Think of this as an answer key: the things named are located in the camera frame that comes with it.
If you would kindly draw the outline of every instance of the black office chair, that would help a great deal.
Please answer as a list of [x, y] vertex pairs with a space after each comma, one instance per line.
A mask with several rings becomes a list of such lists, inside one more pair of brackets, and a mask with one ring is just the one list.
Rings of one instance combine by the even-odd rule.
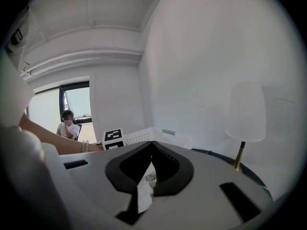
[[77, 126], [79, 126], [79, 135], [80, 135], [80, 132], [81, 132], [81, 129], [82, 129], [82, 125], [81, 125], [81, 124], [77, 124]]

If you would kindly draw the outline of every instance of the black slot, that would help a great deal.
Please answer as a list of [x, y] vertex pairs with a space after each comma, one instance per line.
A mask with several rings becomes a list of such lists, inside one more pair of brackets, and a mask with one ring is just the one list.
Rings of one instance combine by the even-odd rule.
[[260, 210], [233, 182], [221, 184], [220, 188], [244, 222], [253, 219], [260, 213]]
[[79, 161], [75, 161], [75, 162], [69, 162], [69, 163], [65, 163], [64, 166], [67, 170], [72, 169], [72, 168], [77, 168], [80, 166], [84, 166], [87, 165], [88, 162], [85, 160], [79, 160]]

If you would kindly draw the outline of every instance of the dark hair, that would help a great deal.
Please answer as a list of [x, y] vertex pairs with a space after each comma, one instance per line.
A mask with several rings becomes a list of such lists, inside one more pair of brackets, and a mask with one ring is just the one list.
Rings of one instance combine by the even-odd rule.
[[68, 116], [72, 116], [73, 117], [73, 112], [71, 110], [65, 110], [64, 112], [62, 112], [61, 114], [61, 118], [63, 120], [67, 120]]

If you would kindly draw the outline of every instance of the white ceiling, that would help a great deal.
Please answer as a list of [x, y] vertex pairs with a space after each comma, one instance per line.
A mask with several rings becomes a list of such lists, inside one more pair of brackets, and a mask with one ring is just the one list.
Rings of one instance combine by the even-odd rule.
[[67, 32], [92, 27], [141, 30], [154, 0], [30, 0], [26, 52]]

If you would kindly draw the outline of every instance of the bracelet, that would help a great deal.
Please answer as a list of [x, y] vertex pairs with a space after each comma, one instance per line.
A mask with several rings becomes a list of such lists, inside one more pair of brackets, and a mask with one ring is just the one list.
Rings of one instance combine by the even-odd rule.
[[88, 152], [88, 143], [88, 140], [86, 142], [82, 141], [82, 152]]

